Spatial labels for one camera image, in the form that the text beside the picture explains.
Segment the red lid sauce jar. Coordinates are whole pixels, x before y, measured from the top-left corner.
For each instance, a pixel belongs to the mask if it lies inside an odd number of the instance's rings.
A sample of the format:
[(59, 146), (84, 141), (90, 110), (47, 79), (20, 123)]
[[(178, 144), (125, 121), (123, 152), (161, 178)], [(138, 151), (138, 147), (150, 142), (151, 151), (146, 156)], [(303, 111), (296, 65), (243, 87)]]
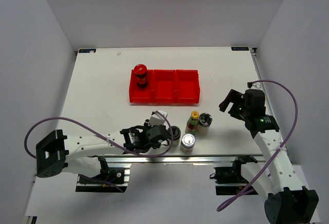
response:
[(148, 85), (148, 70), (143, 64), (138, 64), (134, 67), (137, 85), (140, 88), (145, 88)]

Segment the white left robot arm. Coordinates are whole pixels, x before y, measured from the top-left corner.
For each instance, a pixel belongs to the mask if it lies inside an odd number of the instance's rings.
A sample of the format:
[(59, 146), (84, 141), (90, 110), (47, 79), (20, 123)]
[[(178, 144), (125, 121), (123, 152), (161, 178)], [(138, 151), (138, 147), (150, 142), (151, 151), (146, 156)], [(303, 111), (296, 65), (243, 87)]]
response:
[(169, 139), (164, 125), (133, 126), (111, 133), (105, 139), (96, 136), (67, 136), (61, 129), (48, 134), (36, 145), (36, 175), (56, 176), (61, 172), (81, 174), (104, 182), (108, 169), (101, 163), (105, 155), (144, 154), (161, 147)]

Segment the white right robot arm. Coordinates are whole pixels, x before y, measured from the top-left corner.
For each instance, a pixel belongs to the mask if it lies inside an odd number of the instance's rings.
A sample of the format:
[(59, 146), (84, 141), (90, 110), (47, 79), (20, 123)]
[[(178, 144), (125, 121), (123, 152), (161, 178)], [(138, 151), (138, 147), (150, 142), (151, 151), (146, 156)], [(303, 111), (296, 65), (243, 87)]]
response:
[(281, 139), (279, 126), (273, 116), (266, 114), (265, 94), (261, 90), (248, 89), (244, 93), (230, 90), (219, 104), (220, 111), (242, 120), (261, 150), (265, 164), (260, 165), (251, 157), (238, 161), (232, 169), (238, 182), (248, 181), (264, 198), (265, 215), (269, 223), (310, 223), (319, 197), (309, 190), (297, 176)]

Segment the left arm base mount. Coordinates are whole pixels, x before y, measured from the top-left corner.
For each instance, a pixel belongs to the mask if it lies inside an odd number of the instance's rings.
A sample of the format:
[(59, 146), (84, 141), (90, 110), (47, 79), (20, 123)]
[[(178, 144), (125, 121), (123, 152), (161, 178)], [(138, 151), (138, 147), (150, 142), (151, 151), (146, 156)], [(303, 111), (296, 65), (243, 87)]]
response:
[(130, 164), (108, 162), (106, 158), (96, 158), (100, 172), (94, 176), (79, 174), (76, 189), (78, 193), (124, 193), (130, 178)]

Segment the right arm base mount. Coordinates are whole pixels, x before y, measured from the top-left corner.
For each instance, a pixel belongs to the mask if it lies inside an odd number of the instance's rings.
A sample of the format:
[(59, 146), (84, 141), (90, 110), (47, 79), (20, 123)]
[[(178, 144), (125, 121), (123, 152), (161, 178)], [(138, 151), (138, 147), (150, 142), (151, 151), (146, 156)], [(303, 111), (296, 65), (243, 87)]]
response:
[(239, 193), (249, 182), (241, 175), (241, 166), (257, 163), (253, 156), (236, 157), (231, 166), (218, 166), (209, 178), (215, 181), (217, 196), (231, 196)]

